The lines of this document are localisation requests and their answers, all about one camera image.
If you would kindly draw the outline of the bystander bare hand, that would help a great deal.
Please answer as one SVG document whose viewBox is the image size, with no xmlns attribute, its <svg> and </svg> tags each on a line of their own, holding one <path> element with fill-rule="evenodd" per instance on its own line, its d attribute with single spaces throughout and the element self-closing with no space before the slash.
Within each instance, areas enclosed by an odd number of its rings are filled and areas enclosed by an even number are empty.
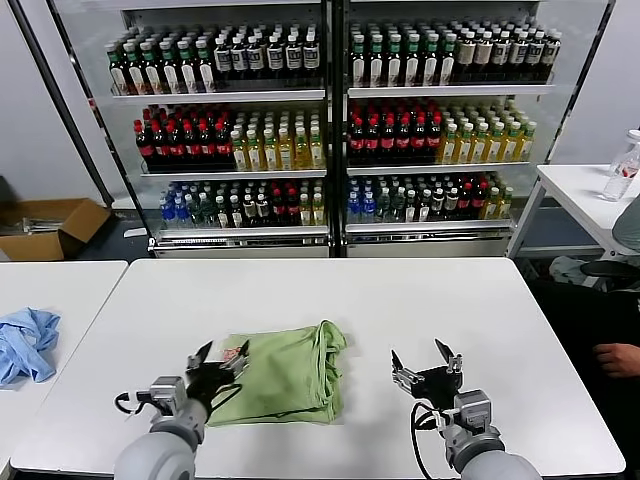
<svg viewBox="0 0 640 480">
<path fill-rule="evenodd" d="M 611 343 L 594 347 L 594 354 L 604 372 L 612 378 L 640 376 L 640 348 L 631 344 Z"/>
</svg>

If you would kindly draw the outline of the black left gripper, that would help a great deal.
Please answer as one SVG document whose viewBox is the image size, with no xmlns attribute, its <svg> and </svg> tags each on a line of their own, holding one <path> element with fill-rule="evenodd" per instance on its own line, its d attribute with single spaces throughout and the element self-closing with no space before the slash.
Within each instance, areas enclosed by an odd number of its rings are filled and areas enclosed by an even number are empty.
<svg viewBox="0 0 640 480">
<path fill-rule="evenodd" d="M 201 346 L 187 360 L 186 379 L 187 397 L 199 401 L 205 407 L 211 407 L 218 391 L 235 381 L 248 365 L 250 341 L 246 340 L 239 347 L 224 351 L 222 363 L 203 363 L 206 361 L 213 342 Z"/>
</svg>

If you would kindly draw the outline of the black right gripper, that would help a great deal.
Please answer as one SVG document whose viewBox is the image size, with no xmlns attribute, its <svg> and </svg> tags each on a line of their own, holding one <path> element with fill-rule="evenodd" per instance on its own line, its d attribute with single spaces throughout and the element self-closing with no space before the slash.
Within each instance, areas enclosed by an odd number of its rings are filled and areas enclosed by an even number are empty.
<svg viewBox="0 0 640 480">
<path fill-rule="evenodd" d="M 413 389 L 415 399 L 428 400 L 434 408 L 452 408 L 463 383 L 462 355 L 439 339 L 435 344 L 444 364 L 418 373 L 406 368 L 391 350 L 392 380 L 401 389 Z"/>
</svg>

